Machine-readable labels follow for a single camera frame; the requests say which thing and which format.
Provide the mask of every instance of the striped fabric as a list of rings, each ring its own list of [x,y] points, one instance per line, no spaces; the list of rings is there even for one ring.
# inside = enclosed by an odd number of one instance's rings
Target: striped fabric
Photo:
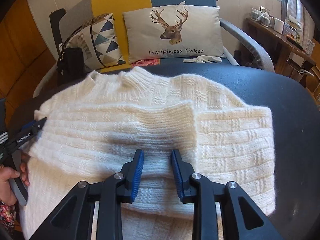
[[[7,140],[8,140],[8,132],[5,132],[0,135],[0,144],[3,144]]]

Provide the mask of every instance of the gray panel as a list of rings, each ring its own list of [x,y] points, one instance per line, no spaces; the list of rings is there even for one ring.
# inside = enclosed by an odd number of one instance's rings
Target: gray panel
[[[59,22],[62,41],[65,41],[84,22],[93,18],[91,0],[82,0],[61,18]]]
[[[21,164],[21,150],[16,150],[12,155],[14,166],[16,167],[16,170],[21,172],[20,170],[20,164]],[[17,200],[19,201],[19,204],[21,206],[25,206],[27,204],[27,200],[22,195],[20,189],[18,188],[18,185],[16,184],[14,179],[9,179],[10,187],[16,196]]]

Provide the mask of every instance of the metal screw head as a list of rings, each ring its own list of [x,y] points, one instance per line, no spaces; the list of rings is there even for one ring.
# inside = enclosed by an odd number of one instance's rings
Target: metal screw head
[[[84,187],[87,186],[87,182],[86,182],[86,181],[80,181],[80,182],[78,182],[77,186],[78,186],[79,188],[84,188]]]
[[[236,188],[236,187],[238,186],[238,184],[237,184],[236,182],[234,182],[234,181],[230,181],[230,182],[228,183],[228,186],[229,186],[230,188]]]
[[[191,175],[191,177],[193,177],[194,179],[200,179],[201,178],[201,174],[200,173],[193,173],[192,175]]]
[[[115,179],[122,179],[124,177],[124,175],[122,173],[118,172],[114,175],[114,177],[115,177]]]

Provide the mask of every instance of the bag strap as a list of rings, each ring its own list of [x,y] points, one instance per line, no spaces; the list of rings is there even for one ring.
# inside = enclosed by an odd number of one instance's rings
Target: bag strap
[[[80,30],[82,29],[82,26],[80,26],[79,28],[77,28],[62,44],[62,48],[61,48],[61,54],[59,56],[58,61],[62,60],[62,54],[64,52],[64,50],[66,49],[66,46],[68,44],[68,42],[70,41],[70,39],[72,38],[73,35],[75,35],[76,33],[78,33]]]

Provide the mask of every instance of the wooden wall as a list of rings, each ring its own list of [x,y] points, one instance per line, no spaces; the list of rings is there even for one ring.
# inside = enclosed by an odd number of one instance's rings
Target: wooden wall
[[[314,76],[307,76],[306,88],[316,100],[316,104],[320,106],[320,44],[315,39],[312,41],[316,45],[312,51],[311,57],[316,62],[316,66],[311,69],[311,73],[313,73]]]
[[[0,22],[0,98],[7,99],[7,124],[54,63],[27,0],[16,0]]]

